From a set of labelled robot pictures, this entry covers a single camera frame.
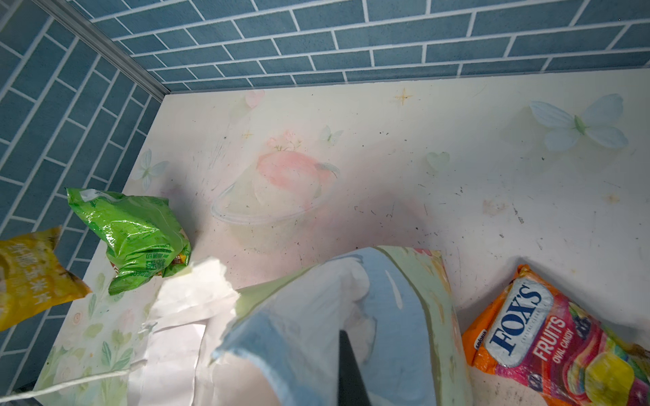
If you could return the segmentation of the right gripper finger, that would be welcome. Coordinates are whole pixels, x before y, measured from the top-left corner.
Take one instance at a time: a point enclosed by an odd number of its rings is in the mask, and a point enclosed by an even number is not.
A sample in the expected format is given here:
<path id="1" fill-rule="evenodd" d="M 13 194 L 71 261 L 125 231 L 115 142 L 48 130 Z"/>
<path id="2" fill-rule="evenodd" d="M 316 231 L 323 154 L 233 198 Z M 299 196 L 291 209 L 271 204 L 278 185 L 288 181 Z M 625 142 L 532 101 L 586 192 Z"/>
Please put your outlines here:
<path id="1" fill-rule="evenodd" d="M 338 406 L 370 406 L 359 366 L 346 331 L 340 330 Z"/>

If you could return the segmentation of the green snack bag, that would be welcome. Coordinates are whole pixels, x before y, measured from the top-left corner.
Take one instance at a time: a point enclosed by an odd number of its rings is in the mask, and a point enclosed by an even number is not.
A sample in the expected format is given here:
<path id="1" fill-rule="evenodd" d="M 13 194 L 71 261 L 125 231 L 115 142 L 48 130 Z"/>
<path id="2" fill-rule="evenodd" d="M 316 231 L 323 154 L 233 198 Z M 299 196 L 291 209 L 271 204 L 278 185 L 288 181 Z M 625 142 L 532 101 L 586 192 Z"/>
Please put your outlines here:
<path id="1" fill-rule="evenodd" d="M 72 211 L 106 243 L 115 269 L 111 296 L 156 276 L 172 277 L 191 260 L 191 242 L 167 198 L 127 196 L 98 189 L 67 189 Z"/>

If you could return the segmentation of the yellow snack bag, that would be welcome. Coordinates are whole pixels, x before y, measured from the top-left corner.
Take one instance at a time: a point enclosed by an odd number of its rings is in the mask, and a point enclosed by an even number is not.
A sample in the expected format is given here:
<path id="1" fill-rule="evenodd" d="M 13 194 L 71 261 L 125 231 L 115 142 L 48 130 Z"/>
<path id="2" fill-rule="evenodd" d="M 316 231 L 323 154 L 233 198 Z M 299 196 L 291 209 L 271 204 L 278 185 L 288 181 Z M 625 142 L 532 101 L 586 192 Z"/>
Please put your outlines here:
<path id="1" fill-rule="evenodd" d="M 1 330 L 54 306 L 82 299 L 91 289 L 55 255 L 62 228 L 1 242 Z"/>

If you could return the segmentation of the green floral paper bag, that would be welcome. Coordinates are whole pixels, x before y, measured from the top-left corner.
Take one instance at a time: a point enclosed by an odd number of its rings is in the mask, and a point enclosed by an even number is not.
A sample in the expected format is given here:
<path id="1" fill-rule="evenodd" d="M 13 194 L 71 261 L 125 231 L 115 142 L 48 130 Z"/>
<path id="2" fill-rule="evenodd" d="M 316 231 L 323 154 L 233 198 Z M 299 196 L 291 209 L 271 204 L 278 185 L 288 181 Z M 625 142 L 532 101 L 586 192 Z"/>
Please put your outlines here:
<path id="1" fill-rule="evenodd" d="M 469 405 L 442 255 L 379 246 L 235 289 L 209 258 L 72 306 L 35 405 L 335 405 L 340 330 L 371 405 Z"/>

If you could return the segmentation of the Fox's fruits candy bag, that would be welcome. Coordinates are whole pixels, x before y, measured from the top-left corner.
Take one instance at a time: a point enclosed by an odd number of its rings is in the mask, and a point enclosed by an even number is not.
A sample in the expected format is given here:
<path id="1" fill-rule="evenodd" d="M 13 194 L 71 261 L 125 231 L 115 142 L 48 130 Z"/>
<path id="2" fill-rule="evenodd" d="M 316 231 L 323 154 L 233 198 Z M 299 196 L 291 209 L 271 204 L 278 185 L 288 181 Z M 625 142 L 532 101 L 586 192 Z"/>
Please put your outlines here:
<path id="1" fill-rule="evenodd" d="M 469 365 L 509 378 L 548 405 L 647 405 L 649 352 L 520 265 L 462 335 Z"/>

